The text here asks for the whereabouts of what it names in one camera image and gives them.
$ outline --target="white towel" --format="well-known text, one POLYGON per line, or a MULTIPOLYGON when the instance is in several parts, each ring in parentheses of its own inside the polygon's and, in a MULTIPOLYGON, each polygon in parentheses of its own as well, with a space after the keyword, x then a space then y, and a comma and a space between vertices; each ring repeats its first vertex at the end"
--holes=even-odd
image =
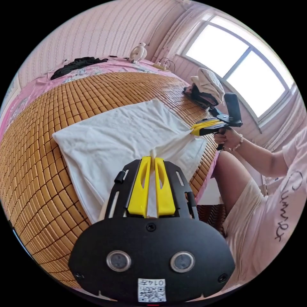
POLYGON ((219 104, 224 104, 224 88, 211 70, 199 68, 191 80, 201 93, 211 94, 219 104))
MULTIPOLYGON (((95 115, 52 136, 91 223, 104 217, 114 179, 126 164, 159 156, 178 165, 189 181, 207 143, 158 99, 95 115)), ((150 191, 147 214, 156 216, 152 184, 150 191)))

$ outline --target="sticker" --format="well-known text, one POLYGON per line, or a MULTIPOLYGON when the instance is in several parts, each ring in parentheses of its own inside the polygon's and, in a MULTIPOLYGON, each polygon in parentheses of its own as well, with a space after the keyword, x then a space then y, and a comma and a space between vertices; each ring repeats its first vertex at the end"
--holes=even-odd
POLYGON ((165 279, 138 279, 139 302, 166 302, 165 279))

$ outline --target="pile of clothes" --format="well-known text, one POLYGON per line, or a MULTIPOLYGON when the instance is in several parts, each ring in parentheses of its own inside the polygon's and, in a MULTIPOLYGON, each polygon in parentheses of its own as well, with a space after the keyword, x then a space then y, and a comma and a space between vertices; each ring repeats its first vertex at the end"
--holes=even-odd
POLYGON ((199 68, 197 76, 191 77, 192 85, 185 87, 183 93, 188 95, 202 108, 216 116, 216 106, 224 104, 225 91, 216 75, 205 68, 199 68))
POLYGON ((50 80, 54 80, 56 78, 59 77, 63 77, 67 74, 69 74, 70 72, 72 72, 73 70, 76 69, 81 69, 84 68, 86 66, 90 66, 93 64, 97 64, 97 63, 103 63, 103 62, 107 62, 108 59, 99 59, 99 58, 94 58, 94 57, 84 57, 84 58, 80 58, 80 59, 75 59, 73 62, 64 65, 64 67, 59 68, 58 70, 56 70, 54 72, 54 74, 52 75, 52 77, 50 78, 50 80))

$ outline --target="pink curtain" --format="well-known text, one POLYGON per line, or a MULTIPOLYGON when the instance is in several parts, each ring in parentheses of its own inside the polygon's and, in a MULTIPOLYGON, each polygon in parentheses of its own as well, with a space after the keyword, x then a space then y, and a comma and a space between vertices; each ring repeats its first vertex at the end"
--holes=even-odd
POLYGON ((185 38, 211 7, 195 3, 176 20, 154 54, 152 62, 162 58, 172 60, 185 38))

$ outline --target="pink bed sheet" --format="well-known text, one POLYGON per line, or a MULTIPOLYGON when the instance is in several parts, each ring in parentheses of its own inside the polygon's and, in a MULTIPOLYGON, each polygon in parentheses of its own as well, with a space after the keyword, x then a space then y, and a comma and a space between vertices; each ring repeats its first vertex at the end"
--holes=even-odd
MULTIPOLYGON (((54 87, 60 84, 64 84, 81 78, 86 78, 92 75, 100 75, 100 74, 113 73, 113 72, 139 72, 139 73, 154 73, 159 75, 175 77, 180 79, 187 86, 189 85, 187 82, 185 82, 184 80, 173 74, 172 72, 161 71, 153 67, 152 66, 153 63, 148 60, 142 60, 137 64, 132 64, 131 62, 122 58, 112 58, 112 57, 106 57, 106 58, 108 58, 107 62, 98 63, 87 66, 82 69, 74 70, 70 74, 67 74, 63 77, 50 80, 51 76, 57 69, 63 67, 64 64, 68 64, 70 62, 70 61, 65 61, 59 67, 54 68, 53 70, 45 73, 44 75, 36 78, 35 80, 27 84, 21 90, 18 96, 12 101, 10 106, 7 108, 7 111, 1 115, 0 142, 3 138, 4 133, 7 131, 11 123, 27 106, 29 106, 36 98, 38 98, 42 94, 48 92, 49 90, 53 89, 54 87)), ((218 154, 216 154, 212 162, 207 178, 210 178, 212 175, 214 166, 216 164, 217 156, 218 154)), ((198 195, 195 197, 196 202, 198 202, 203 195, 203 192, 207 186, 207 178, 203 182, 203 185, 198 195)))

